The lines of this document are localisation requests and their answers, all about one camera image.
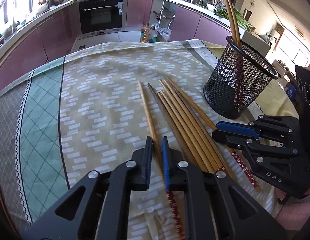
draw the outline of wooden stick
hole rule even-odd
[[[184,105],[187,107],[187,109],[189,110],[189,112],[191,113],[191,115],[193,116],[193,118],[195,119],[195,121],[197,122],[198,126],[200,127],[200,129],[202,130],[202,132],[205,134],[207,140],[209,141],[209,143],[212,145],[215,154],[213,155],[213,158],[215,159],[216,163],[218,163],[219,165],[222,165],[221,170],[225,170],[227,172],[227,174],[233,179],[236,180],[235,175],[233,173],[233,171],[229,168],[228,164],[226,163],[226,161],[224,160],[223,155],[221,154],[221,152],[219,151],[219,149],[217,148],[215,142],[213,141],[212,137],[209,135],[209,133],[207,132],[207,130],[205,129],[205,126],[202,124],[202,122],[199,120],[199,118],[197,117],[197,115],[194,113],[194,110],[191,108],[191,106],[186,102],[185,98],[182,97],[182,95],[177,91],[177,95],[179,96],[179,98],[182,100],[182,102],[184,103]]]
[[[164,80],[164,82],[160,80],[160,82],[164,86],[164,89],[168,92],[169,96],[173,96],[172,101],[176,102],[176,107],[181,107],[182,111],[186,114],[187,119],[185,121],[186,123],[189,122],[191,131],[193,133],[195,131],[194,133],[195,138],[197,139],[200,146],[202,147],[204,154],[206,155],[207,159],[212,165],[214,171],[218,171],[219,169],[221,169],[223,166],[222,163],[221,162],[217,163],[216,160],[213,158],[213,154],[215,153],[214,149],[212,148],[210,143],[207,141],[205,134],[201,131],[196,120],[193,118],[191,113],[188,111],[187,107],[183,104],[181,99],[175,93],[174,88],[166,80]]]
[[[154,145],[154,149],[155,149],[155,156],[161,171],[161,175],[163,176],[164,170],[163,170],[163,160],[162,160],[162,151],[160,149],[160,145],[159,145],[159,140],[156,134],[156,130],[155,130],[155,126],[154,126],[154,122],[153,122],[153,118],[150,114],[150,109],[148,106],[148,101],[144,92],[144,88],[142,83],[139,81],[138,82],[138,86],[139,86],[139,90],[140,90],[140,95],[143,101],[143,105],[144,105],[144,110],[145,110],[145,114],[146,114],[146,119],[147,119],[147,124],[148,124],[148,128],[149,128],[149,133],[151,138],[153,139],[153,145]],[[174,218],[174,225],[176,227],[176,230],[178,232],[179,238],[181,240],[185,239],[185,232],[184,232],[184,228],[182,225],[182,221],[181,221],[181,217],[179,215],[178,212],[178,208],[177,208],[177,203],[174,197],[174,194],[172,192],[169,192],[166,190],[166,195],[169,201],[169,206],[171,208],[172,214],[173,214],[173,218]]]
[[[183,98],[185,98],[185,100],[187,101],[187,103],[192,106],[195,111],[199,114],[199,116],[204,120],[204,122],[214,131],[216,130],[216,126],[215,124],[207,117],[207,115],[204,113],[204,111],[170,78],[166,78],[173,87],[175,87],[175,89],[180,92],[180,94],[183,96]],[[230,147],[227,147],[228,151],[230,152],[230,154],[233,156],[233,158],[236,160],[236,162],[240,165],[240,167],[242,168],[242,170],[244,171],[245,175],[247,176],[247,178],[250,180],[250,182],[252,183],[252,185],[254,186],[254,188],[257,191],[260,191],[260,187],[258,185],[258,183],[256,182],[256,180],[254,179],[254,176],[249,172],[249,168],[245,165],[245,163],[243,162],[243,160],[239,157],[239,155],[236,153],[236,151]]]
[[[233,5],[231,3],[231,0],[225,0],[225,5],[226,5],[226,10],[227,10],[228,18],[229,18],[229,21],[230,21],[230,25],[231,25],[232,38],[234,40],[234,43],[239,48],[242,48],[242,42],[241,42],[241,39],[240,39],[237,19],[236,19],[236,16],[235,16],[235,12],[234,12],[234,8],[233,8]]]
[[[151,84],[148,84],[148,87],[149,87],[150,91],[152,92],[152,95],[155,98],[155,101],[157,102],[159,109],[161,110],[162,114],[164,115],[169,127],[171,128],[179,146],[182,149],[183,159],[187,160],[190,163],[196,164],[196,161],[195,161],[193,155],[191,154],[190,149],[188,148],[185,140],[183,139],[183,136],[179,132],[179,128],[181,128],[180,122],[177,120],[175,115],[172,113],[172,115],[174,115],[174,121],[173,121],[172,117],[170,116],[169,112],[166,110],[164,104],[160,100],[159,96],[156,94],[156,91],[153,89]]]
[[[203,160],[205,167],[207,168],[208,172],[214,173],[215,169],[212,167],[212,164],[210,163],[209,159],[207,158],[204,149],[206,149],[204,142],[200,141],[200,138],[196,138],[196,131],[194,126],[191,124],[191,122],[187,119],[186,114],[184,111],[179,107],[177,102],[172,101],[172,96],[167,95],[163,91],[161,91],[161,94],[166,99],[167,103],[169,104],[170,108],[173,110],[174,114],[177,116],[178,120],[182,124],[182,127],[186,131],[187,135],[189,136],[191,142],[193,143],[194,147],[196,148],[200,158]]]
[[[160,100],[162,101],[163,105],[165,106],[167,112],[169,113],[169,115],[171,116],[172,120],[174,121],[174,123],[176,124],[176,126],[178,127],[179,132],[181,133],[181,135],[183,136],[188,148],[190,149],[192,155],[194,156],[194,159],[197,163],[197,165],[199,166],[199,168],[202,171],[206,171],[208,172],[206,166],[203,163],[203,160],[200,158],[197,149],[195,148],[195,146],[193,145],[191,139],[189,138],[189,136],[187,135],[186,131],[184,130],[184,128],[182,127],[182,124],[179,122],[178,118],[176,117],[176,115],[174,114],[173,110],[170,108],[167,100],[165,99],[164,94],[158,92],[158,96],[160,98]]]
[[[163,172],[163,160],[162,160],[162,151],[160,149],[160,144],[157,138],[157,134],[156,134],[156,130],[155,130],[155,126],[154,126],[154,122],[153,122],[153,118],[150,114],[150,109],[148,106],[148,101],[146,99],[146,95],[144,92],[144,88],[142,83],[139,81],[138,82],[138,86],[139,86],[139,90],[140,90],[140,95],[141,95],[141,99],[143,101],[143,106],[144,106],[144,110],[145,110],[145,114],[146,114],[146,119],[147,119],[147,125],[149,128],[149,134],[151,136],[151,138],[153,139],[153,145],[154,145],[154,149],[155,149],[155,156],[158,162],[158,165],[160,167],[160,170]]]

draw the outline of cabinet door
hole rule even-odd
[[[45,64],[47,56],[39,30],[32,32],[0,68],[0,90],[27,72]]]
[[[152,5],[153,5],[153,0],[147,0],[146,1],[144,23],[149,22],[151,10],[152,10]]]
[[[67,55],[75,39],[68,8],[55,14],[39,26],[42,43],[48,60],[53,61]]]
[[[194,38],[226,46],[226,37],[230,35],[231,33],[224,27],[202,16]]]
[[[128,0],[126,27],[143,26],[147,0]]]
[[[185,41],[194,39],[200,15],[178,6],[169,41]]]

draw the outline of black mesh cup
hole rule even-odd
[[[204,86],[208,104],[218,114],[236,119],[257,98],[272,79],[274,67],[254,48],[234,44],[231,36],[215,70]]]

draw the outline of oven handle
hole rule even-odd
[[[96,8],[91,8],[91,9],[84,9],[84,11],[90,11],[90,10],[101,9],[101,8],[109,8],[109,7],[118,7],[118,4],[116,4],[116,5],[109,5],[109,6],[102,6],[102,7],[96,7]]]

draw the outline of tablecloth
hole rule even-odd
[[[202,92],[223,50],[200,40],[104,43],[36,68],[3,89],[0,183],[16,229],[25,230],[89,171],[111,171],[145,145],[149,132],[138,80],[160,90],[159,79],[170,77],[214,123],[228,121],[209,107]],[[158,136],[167,136],[170,147],[180,149],[147,94]],[[297,116],[276,82],[232,122],[247,123],[264,114]],[[261,187],[256,192],[224,146],[218,147],[237,182],[275,217],[281,207],[274,187],[256,178]],[[183,217],[183,194],[175,198]],[[131,193],[127,238],[178,238],[154,158],[149,190]]]

